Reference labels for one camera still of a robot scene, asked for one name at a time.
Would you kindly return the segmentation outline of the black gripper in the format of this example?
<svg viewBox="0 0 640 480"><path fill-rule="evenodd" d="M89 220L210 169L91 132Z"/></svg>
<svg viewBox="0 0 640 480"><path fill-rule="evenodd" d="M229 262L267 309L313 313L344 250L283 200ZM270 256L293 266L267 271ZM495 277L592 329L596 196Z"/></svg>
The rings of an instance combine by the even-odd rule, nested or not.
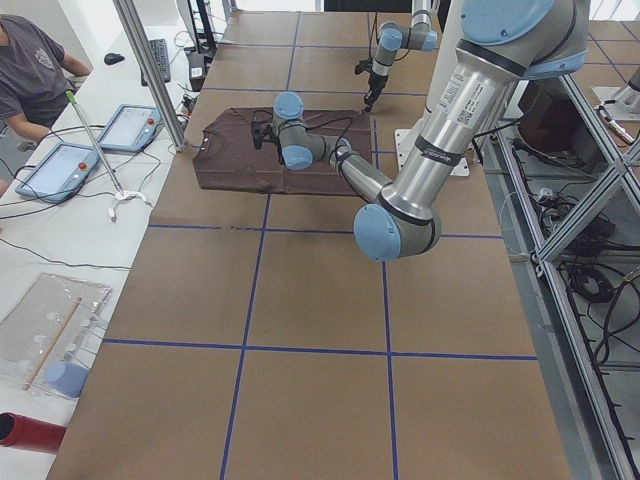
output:
<svg viewBox="0 0 640 480"><path fill-rule="evenodd" d="M375 73L369 76L369 92L364 97L365 110L370 112L375 105L378 96L386 86L386 77Z"/></svg>
<svg viewBox="0 0 640 480"><path fill-rule="evenodd" d="M273 129L270 123L259 124L254 127L255 141L272 141L273 138Z"/></svg>

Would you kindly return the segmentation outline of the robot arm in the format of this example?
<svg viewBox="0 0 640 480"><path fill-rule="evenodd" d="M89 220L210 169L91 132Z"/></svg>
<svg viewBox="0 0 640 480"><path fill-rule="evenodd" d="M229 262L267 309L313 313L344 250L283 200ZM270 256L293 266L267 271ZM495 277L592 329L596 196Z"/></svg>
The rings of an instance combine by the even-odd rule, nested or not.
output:
<svg viewBox="0 0 640 480"><path fill-rule="evenodd" d="M432 28L435 4L436 1L413 1L411 23L408 27L387 21L379 28L373 28L372 33L378 34L376 52L370 53L367 59L360 60L354 68L356 75L363 72L369 75L368 90L363 99L367 112L371 111L386 87L399 50L409 52L435 49L438 39L437 32Z"/></svg>
<svg viewBox="0 0 640 480"><path fill-rule="evenodd" d="M264 120L251 124L256 147L274 144L287 168L332 166L364 200L353 231L376 261L430 250L441 235L433 204L480 130L496 117L506 91L522 80L579 70L587 56L585 1L464 1L449 9L445 28L458 31L456 64L435 103L416 123L412 146L395 179L388 178L343 135L314 134L293 92L279 94Z"/></svg>

